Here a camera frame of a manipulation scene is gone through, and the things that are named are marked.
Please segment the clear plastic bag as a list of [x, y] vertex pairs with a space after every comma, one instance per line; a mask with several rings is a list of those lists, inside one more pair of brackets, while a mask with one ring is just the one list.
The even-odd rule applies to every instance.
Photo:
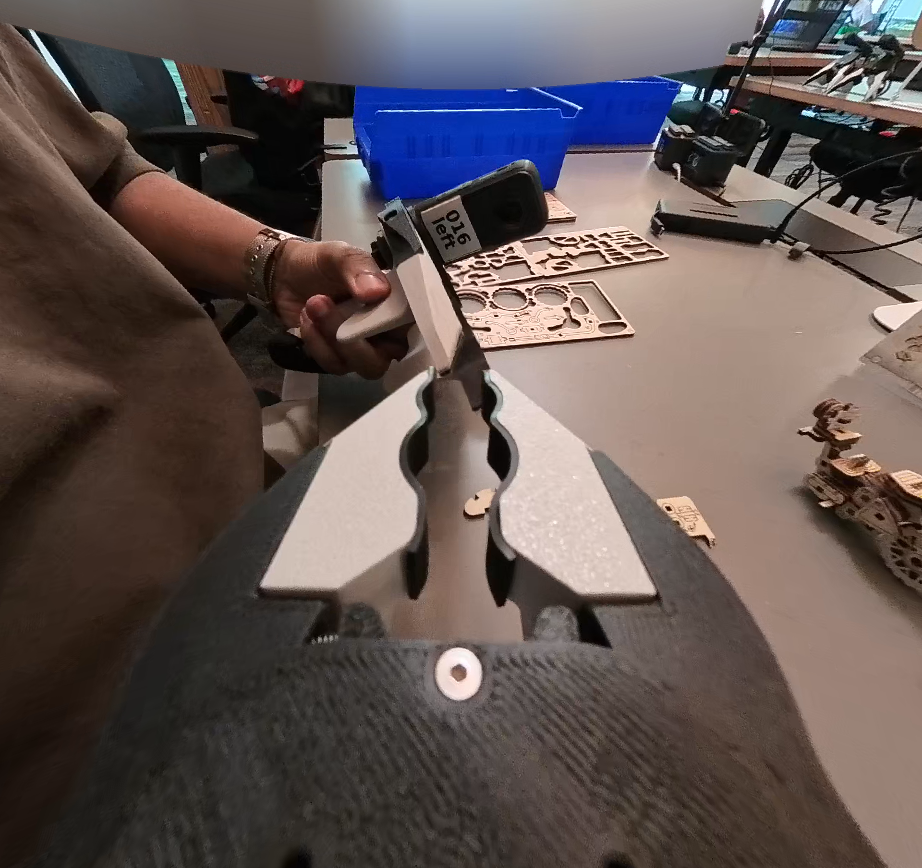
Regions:
[[909, 320], [865, 352], [860, 362], [881, 384], [921, 401], [921, 324]]

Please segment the wooden cutout puzzle sheet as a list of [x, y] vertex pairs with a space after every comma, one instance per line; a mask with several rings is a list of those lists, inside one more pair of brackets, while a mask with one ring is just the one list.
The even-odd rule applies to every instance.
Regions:
[[456, 288], [566, 281], [604, 270], [667, 260], [668, 254], [624, 227], [558, 232], [513, 242], [447, 267]]

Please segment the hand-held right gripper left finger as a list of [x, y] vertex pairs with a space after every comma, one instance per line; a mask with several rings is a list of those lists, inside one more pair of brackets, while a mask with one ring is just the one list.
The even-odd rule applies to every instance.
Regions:
[[435, 370], [427, 368], [333, 437], [279, 541], [260, 591], [334, 605], [421, 596]]

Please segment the black office chair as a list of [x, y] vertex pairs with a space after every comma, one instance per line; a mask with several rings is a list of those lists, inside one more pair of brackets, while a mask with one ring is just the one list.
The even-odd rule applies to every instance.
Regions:
[[213, 199], [253, 218], [258, 214], [248, 187], [230, 183], [243, 177], [239, 150], [256, 135], [225, 125], [189, 124], [178, 89], [164, 61], [88, 44], [45, 32], [21, 30], [56, 64], [65, 83], [90, 113], [121, 122], [129, 142], [146, 160]]

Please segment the black power bank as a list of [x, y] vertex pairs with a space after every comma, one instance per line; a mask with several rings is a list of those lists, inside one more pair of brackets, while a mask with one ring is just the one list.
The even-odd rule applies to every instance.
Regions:
[[794, 206], [783, 200], [744, 201], [725, 206], [662, 199], [650, 221], [653, 236], [673, 232], [711, 240], [760, 245], [775, 239]]

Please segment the black grey gripper device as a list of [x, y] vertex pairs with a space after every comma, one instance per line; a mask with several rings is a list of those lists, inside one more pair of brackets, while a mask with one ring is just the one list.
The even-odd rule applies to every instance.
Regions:
[[805, 80], [804, 86], [819, 85], [825, 95], [864, 86], [864, 101], [881, 98], [905, 57], [903, 45], [891, 34], [885, 34], [876, 43], [870, 44], [858, 33], [848, 34], [844, 44], [850, 47], [850, 52], [814, 72]]

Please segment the wooden motorcycle model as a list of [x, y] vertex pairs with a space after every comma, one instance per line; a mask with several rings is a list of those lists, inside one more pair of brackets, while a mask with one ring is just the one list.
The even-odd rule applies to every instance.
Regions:
[[803, 486], [822, 509], [860, 529], [889, 572], [921, 593], [921, 476], [888, 471], [856, 451], [853, 403], [828, 399], [813, 409], [813, 424], [799, 429], [821, 447]]

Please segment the light wooden table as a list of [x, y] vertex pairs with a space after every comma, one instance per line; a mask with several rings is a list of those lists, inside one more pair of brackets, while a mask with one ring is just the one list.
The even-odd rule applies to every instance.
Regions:
[[821, 86], [805, 84], [807, 75], [832, 59], [833, 55], [829, 53], [761, 50], [752, 62], [743, 90], [801, 106], [818, 106], [890, 124], [920, 126], [921, 93], [909, 86], [889, 88], [885, 94], [869, 100], [864, 87], [825, 94]]

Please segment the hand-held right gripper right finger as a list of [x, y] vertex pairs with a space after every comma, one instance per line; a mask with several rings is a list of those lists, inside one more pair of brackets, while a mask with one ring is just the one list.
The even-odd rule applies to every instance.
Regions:
[[494, 370], [484, 373], [488, 463], [486, 575], [501, 607], [645, 604], [658, 592], [590, 447]]

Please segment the person's left forearm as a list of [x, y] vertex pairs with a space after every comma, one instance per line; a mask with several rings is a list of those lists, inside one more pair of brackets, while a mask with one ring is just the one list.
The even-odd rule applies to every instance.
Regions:
[[188, 289], [274, 306], [282, 233], [154, 171], [128, 182], [108, 212]]

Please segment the black battery charger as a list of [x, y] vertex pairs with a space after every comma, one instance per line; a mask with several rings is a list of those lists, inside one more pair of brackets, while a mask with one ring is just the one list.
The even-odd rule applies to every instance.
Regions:
[[740, 157], [736, 145], [720, 136], [701, 135], [685, 124], [665, 126], [653, 152], [657, 169], [709, 190], [726, 185]]

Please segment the person's left hand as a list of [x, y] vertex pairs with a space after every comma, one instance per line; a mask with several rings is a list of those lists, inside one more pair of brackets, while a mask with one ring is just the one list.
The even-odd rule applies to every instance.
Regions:
[[279, 319], [300, 333], [306, 357], [324, 373], [381, 379], [408, 351], [406, 334], [340, 342], [346, 317], [340, 306], [376, 306], [390, 293], [386, 275], [371, 254], [343, 242], [283, 242], [271, 280]]

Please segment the blue plastic bin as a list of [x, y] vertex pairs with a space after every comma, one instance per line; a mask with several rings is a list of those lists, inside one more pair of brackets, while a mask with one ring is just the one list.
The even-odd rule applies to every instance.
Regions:
[[551, 190], [581, 111], [534, 88], [359, 86], [353, 131], [371, 184], [386, 201], [436, 196], [521, 159]]
[[674, 79], [645, 77], [541, 90], [581, 108], [570, 147], [648, 146], [656, 140], [680, 87]]

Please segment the slotted wooden panel piece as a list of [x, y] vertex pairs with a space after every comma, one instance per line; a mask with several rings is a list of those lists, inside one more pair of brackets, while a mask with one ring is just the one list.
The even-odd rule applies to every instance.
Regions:
[[688, 496], [666, 497], [656, 504], [679, 528], [692, 539], [702, 540], [708, 547], [716, 546], [716, 537], [702, 511]]

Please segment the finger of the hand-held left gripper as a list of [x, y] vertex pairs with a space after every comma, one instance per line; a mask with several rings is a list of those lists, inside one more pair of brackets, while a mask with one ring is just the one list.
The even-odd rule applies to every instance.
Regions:
[[490, 366], [474, 335], [463, 335], [459, 348], [459, 383], [471, 409], [482, 409], [484, 375]]
[[425, 249], [405, 247], [395, 255], [395, 274], [437, 374], [455, 378], [464, 332], [444, 271]]

